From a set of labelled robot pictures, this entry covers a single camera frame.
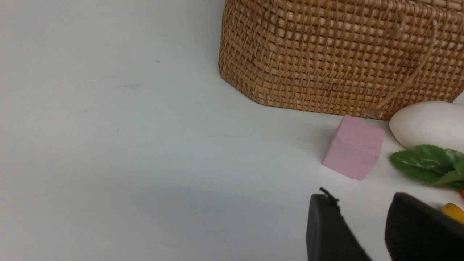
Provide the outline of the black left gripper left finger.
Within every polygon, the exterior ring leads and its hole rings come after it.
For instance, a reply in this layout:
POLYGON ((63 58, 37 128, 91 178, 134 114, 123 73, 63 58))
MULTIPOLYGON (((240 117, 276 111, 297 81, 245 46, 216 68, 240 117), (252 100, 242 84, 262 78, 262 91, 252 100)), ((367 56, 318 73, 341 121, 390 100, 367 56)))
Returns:
POLYGON ((306 229, 309 261, 371 261, 350 230, 339 199, 323 187, 310 197, 306 229))

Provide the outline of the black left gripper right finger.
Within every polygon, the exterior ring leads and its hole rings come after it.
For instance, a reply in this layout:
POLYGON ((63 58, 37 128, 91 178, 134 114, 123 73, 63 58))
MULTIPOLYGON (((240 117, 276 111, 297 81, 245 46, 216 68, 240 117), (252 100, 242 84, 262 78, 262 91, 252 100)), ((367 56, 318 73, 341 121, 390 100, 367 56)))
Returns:
POLYGON ((464 226, 404 192, 388 210, 385 243, 393 261, 462 261, 464 226))

